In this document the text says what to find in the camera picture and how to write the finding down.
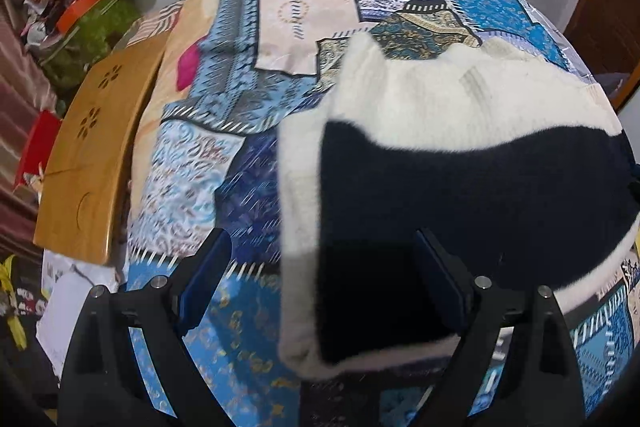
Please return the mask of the orange box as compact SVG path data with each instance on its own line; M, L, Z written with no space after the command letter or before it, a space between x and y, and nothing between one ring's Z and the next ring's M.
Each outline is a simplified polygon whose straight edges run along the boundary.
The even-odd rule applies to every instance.
M100 0L74 0L56 22L58 32L60 34L66 34L66 32L99 1Z

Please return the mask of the striped maroon curtain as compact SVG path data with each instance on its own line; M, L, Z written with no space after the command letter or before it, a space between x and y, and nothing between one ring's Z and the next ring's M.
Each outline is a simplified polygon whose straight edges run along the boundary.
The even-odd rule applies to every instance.
M24 1L1 0L1 254L38 260L37 196L14 181L29 132L43 109L55 109L56 95L20 38Z

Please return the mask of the blue patchwork bed sheet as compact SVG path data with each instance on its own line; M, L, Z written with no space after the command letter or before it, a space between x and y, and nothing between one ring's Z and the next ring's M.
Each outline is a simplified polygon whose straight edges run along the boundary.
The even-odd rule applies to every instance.
M499 38L602 88L526 0L186 0L134 146L131 286L174 271L213 229L230 235L226 272L184 342L238 426L405 426L440 397L477 421L509 387L523 412L580 398L590 421L608 413L639 372L639 230L612 279L570 312L546 285L473 275L421 230L460 306L451 355L323 379L281 361L278 127L320 103L358 34L396 60Z

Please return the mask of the black and white knit sweater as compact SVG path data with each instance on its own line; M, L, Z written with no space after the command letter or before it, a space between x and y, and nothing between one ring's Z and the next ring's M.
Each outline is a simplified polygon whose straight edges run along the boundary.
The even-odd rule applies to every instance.
M330 378L451 355L460 306L418 242L563 312L639 230L634 154L597 83L492 38L428 60L350 38L334 86L278 127L279 355Z

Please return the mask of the white paper pile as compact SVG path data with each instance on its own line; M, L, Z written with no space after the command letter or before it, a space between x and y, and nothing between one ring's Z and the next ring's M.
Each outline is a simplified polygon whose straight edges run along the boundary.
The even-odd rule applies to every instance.
M36 339L57 379L62 378L70 340L89 291L104 285L114 293L119 282L120 276L113 267L43 251L41 291L47 302L36 324Z

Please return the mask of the red box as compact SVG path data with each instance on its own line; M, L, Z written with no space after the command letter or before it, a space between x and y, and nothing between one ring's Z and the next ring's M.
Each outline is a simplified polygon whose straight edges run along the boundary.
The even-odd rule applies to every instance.
M13 187L26 184L26 174L40 174L46 169L62 120L50 110L43 109L35 120L26 144L23 148L20 162L14 176Z

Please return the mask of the colourful clothes pile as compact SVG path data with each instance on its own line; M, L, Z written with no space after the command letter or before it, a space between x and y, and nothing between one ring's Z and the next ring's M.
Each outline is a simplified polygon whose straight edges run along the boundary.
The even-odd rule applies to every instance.
M48 298L40 287L41 265L17 255L1 260L1 323L18 352L29 345L29 326L42 317Z

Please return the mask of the brown wooden door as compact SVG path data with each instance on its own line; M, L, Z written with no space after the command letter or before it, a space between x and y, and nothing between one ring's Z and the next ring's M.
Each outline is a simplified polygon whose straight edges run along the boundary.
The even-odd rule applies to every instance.
M619 112L639 88L639 0L578 0L564 35Z

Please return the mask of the wooden bed headboard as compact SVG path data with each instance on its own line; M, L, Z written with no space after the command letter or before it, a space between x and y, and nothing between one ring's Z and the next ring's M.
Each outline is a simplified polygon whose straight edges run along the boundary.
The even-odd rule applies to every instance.
M48 160L34 243L95 265L113 257L134 136L166 49L166 32L88 72Z

